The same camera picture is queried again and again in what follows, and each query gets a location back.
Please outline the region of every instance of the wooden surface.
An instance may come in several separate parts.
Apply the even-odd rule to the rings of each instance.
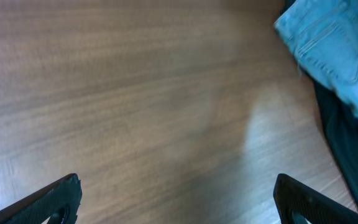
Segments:
[[[78,223],[279,223],[281,172],[356,209],[281,8],[0,0],[0,209],[71,172]]]

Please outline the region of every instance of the black cloth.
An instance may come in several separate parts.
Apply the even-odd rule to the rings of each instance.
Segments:
[[[358,119],[333,92],[317,82],[314,89],[327,142],[358,205]]]

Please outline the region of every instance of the denim fabric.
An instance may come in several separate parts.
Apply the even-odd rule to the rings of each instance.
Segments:
[[[299,65],[358,118],[358,0],[296,0],[275,28]]]

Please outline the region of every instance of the jeans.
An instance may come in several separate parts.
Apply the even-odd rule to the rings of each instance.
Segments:
[[[298,64],[358,118],[358,0],[296,0],[274,26]]]

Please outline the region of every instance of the denim pocket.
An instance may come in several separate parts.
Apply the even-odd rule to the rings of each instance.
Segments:
[[[300,37],[295,55],[320,69],[328,78],[343,84],[356,83],[358,53],[347,30],[338,22],[332,22],[325,29],[319,28],[311,27]]]

